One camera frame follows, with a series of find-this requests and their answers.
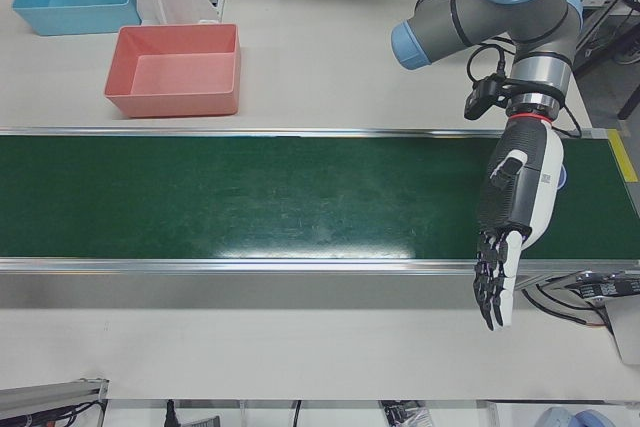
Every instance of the robotic arm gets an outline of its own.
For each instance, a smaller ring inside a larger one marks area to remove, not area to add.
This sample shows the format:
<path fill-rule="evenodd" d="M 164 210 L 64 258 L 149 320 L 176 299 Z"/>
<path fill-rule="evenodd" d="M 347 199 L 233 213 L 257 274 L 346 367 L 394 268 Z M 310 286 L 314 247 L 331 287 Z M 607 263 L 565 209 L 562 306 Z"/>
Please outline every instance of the robotic arm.
<path fill-rule="evenodd" d="M 493 330 L 511 324 L 520 253 L 544 233 L 559 185 L 563 148 L 551 124 L 564 105 L 582 22 L 579 0 L 418 0 L 396 26 L 398 61 L 413 70 L 507 32 L 516 46 L 509 77 L 474 82 L 465 117 L 505 107 L 504 134 L 482 186 L 474 293 Z"/>

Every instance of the pink bin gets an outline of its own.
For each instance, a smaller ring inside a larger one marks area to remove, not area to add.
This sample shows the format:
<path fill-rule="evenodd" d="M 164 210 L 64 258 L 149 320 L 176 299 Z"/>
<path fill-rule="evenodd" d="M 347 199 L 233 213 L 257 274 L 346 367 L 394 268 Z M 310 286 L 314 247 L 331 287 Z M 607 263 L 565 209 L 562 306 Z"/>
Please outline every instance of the pink bin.
<path fill-rule="evenodd" d="M 104 95 L 128 117 L 238 112 L 234 24 L 122 27 Z"/>

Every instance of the white table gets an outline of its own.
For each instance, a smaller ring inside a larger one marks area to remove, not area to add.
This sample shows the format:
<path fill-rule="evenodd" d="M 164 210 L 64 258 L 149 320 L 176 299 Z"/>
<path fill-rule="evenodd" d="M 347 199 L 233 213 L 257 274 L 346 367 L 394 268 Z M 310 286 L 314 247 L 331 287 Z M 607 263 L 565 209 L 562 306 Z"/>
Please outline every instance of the white table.
<path fill-rule="evenodd" d="M 415 0 L 226 0 L 242 55 L 239 113 L 229 117 L 126 119 L 103 96 L 116 34 L 38 37 L 0 0 L 0 127 L 288 129 L 502 129 L 496 108 L 463 117 L 469 51 L 403 69 L 390 32 Z M 476 76 L 495 70 L 492 52 Z M 568 104 L 590 127 L 572 81 Z M 572 128 L 566 114 L 558 126 Z"/>
<path fill-rule="evenodd" d="M 0 126 L 499 129 L 462 117 L 468 53 L 399 67 L 414 0 L 227 0 L 240 112 L 127 120 L 102 96 L 115 35 L 41 38 L 0 0 Z M 478 72 L 494 67 L 487 57 Z M 569 104 L 585 127 L 571 83 Z M 564 119 L 558 124 L 570 128 Z M 532 310 L 490 333 L 471 278 L 5 276 L 0 388 L 111 380 L 113 398 L 635 399 L 613 340 Z"/>

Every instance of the green conveyor belt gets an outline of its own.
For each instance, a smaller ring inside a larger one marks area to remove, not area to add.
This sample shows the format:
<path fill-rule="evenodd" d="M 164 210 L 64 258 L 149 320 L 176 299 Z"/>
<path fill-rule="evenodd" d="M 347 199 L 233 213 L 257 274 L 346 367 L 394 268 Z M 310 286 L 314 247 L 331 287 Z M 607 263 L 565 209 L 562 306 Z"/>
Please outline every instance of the green conveyor belt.
<path fill-rule="evenodd" d="M 0 257 L 475 256 L 495 139 L 0 137 Z M 606 140 L 565 142 L 568 182 L 531 259 L 640 259 Z"/>

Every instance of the black cable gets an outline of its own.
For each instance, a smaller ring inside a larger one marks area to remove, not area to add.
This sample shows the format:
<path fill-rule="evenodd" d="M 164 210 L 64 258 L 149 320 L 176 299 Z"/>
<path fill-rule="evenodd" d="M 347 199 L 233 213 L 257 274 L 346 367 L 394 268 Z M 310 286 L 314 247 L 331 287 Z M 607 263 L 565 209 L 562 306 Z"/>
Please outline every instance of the black cable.
<path fill-rule="evenodd" d="M 469 56 L 469 60 L 467 60 L 467 77 L 469 77 L 469 80 L 471 80 L 474 85 L 478 83 L 478 79 L 476 79 L 471 73 L 471 65 L 473 64 L 473 59 L 475 59 L 481 52 L 489 49 L 494 49 L 496 52 L 498 52 L 499 60 L 498 66 L 496 67 L 496 72 L 500 75 L 505 75 L 504 69 L 507 64 L 506 57 L 504 55 L 505 49 L 497 44 L 480 44 L 480 47 L 478 47 L 473 52 L 473 54 Z"/>
<path fill-rule="evenodd" d="M 602 325 L 601 324 L 591 324 L 591 323 L 587 322 L 586 320 L 581 319 L 579 317 L 574 317 L 574 316 L 568 315 L 568 314 L 562 314 L 560 312 L 556 312 L 555 310 L 548 309 L 544 305 L 542 305 L 539 302 L 537 302 L 536 300 L 534 300 L 533 297 L 531 297 L 531 295 L 529 295 L 529 292 L 527 292 L 526 289 L 522 289 L 522 295 L 524 295 L 524 297 L 529 301 L 529 303 L 531 303 L 531 305 L 533 305 L 535 308 L 541 310 L 545 314 L 549 314 L 549 315 L 552 315 L 552 316 L 557 317 L 559 319 L 568 320 L 570 322 L 573 322 L 573 323 L 576 323 L 576 324 L 579 324 L 579 325 L 584 325 L 584 326 L 587 326 L 587 327 L 604 326 L 604 324 L 602 324 Z"/>
<path fill-rule="evenodd" d="M 595 305 L 593 305 L 591 302 L 588 302 L 585 300 L 585 302 L 587 302 L 587 305 L 591 306 L 591 308 L 593 309 L 593 311 L 598 314 L 598 317 L 600 317 L 602 319 L 602 323 L 605 325 L 605 327 L 607 328 L 607 330 L 609 331 L 609 333 L 611 335 L 613 334 L 613 326 L 611 325 L 611 320 L 609 320 L 609 316 L 607 315 L 607 310 L 605 307 L 596 307 Z"/>
<path fill-rule="evenodd" d="M 578 123 L 578 120 L 573 115 L 573 112 L 571 112 L 571 110 L 569 110 L 569 107 L 567 107 L 567 104 L 563 103 L 562 107 L 564 108 L 564 110 L 567 111 L 567 114 L 571 118 L 571 121 L 573 122 L 573 125 L 575 126 L 576 131 L 578 133 L 574 134 L 572 132 L 569 132 L 568 130 L 563 130 L 563 129 L 560 129 L 558 127 L 551 127 L 551 128 L 553 130 L 555 130 L 556 132 L 560 132 L 561 134 L 566 135 L 567 137 L 571 137 L 572 139 L 581 139 L 582 138 L 582 127 L 580 127 L 580 124 Z"/>
<path fill-rule="evenodd" d="M 540 287 L 540 284 L 536 284 L 536 289 L 538 289 L 538 292 L 540 292 L 542 295 L 544 295 L 550 301 L 555 302 L 558 305 L 562 305 L 563 307 L 566 307 L 568 309 L 573 309 L 573 310 L 593 310 L 591 307 L 578 307 L 577 305 L 567 304 L 566 302 L 563 302 L 560 299 L 556 299 L 555 297 L 552 297 L 550 294 L 545 292 L 545 290 L 542 287 Z"/>
<path fill-rule="evenodd" d="M 602 322 L 604 322 L 604 325 L 607 327 L 607 330 L 609 331 L 609 333 L 611 335 L 614 335 L 613 333 L 613 326 L 611 325 L 611 319 L 609 319 L 609 316 L 607 315 L 607 310 L 605 306 L 602 307 L 596 307 L 595 305 L 593 305 L 591 302 L 589 302 L 588 300 L 585 300 L 582 298 L 582 295 L 580 294 L 579 291 L 577 290 L 569 290 L 569 292 L 571 292 L 572 294 L 574 294 L 576 297 L 578 297 L 579 299 L 581 299 L 583 302 L 586 302 L 587 305 L 591 306 L 594 310 L 594 312 L 596 314 L 598 314 L 598 316 L 602 319 Z"/>
<path fill-rule="evenodd" d="M 298 415 L 300 414 L 300 407 L 302 407 L 302 401 L 296 400 L 296 413 L 293 416 L 293 427 L 298 427 Z"/>
<path fill-rule="evenodd" d="M 496 42 L 504 42 L 505 44 L 509 44 L 509 45 L 516 45 L 515 42 L 509 39 L 508 37 L 500 37 L 499 35 L 496 35 L 495 37 L 491 37 L 491 40 L 495 40 Z"/>

